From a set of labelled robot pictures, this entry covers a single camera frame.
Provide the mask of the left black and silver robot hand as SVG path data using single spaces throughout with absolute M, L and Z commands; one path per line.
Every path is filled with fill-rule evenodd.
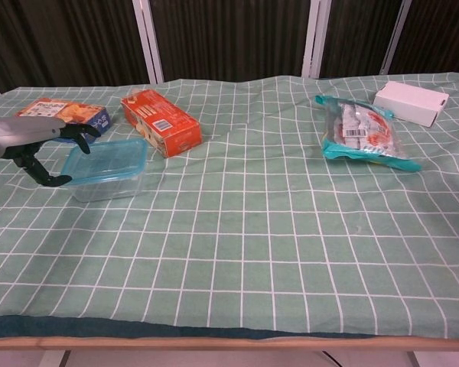
M 95 138 L 100 132 L 91 125 L 66 123 L 56 117 L 1 117 L 0 118 L 0 159 L 12 160 L 34 181 L 44 187 L 60 187 L 69 183 L 72 177 L 49 174 L 35 157 L 41 146 L 55 138 L 65 138 L 77 143 L 80 150 L 90 153 L 90 147 L 83 137 Z

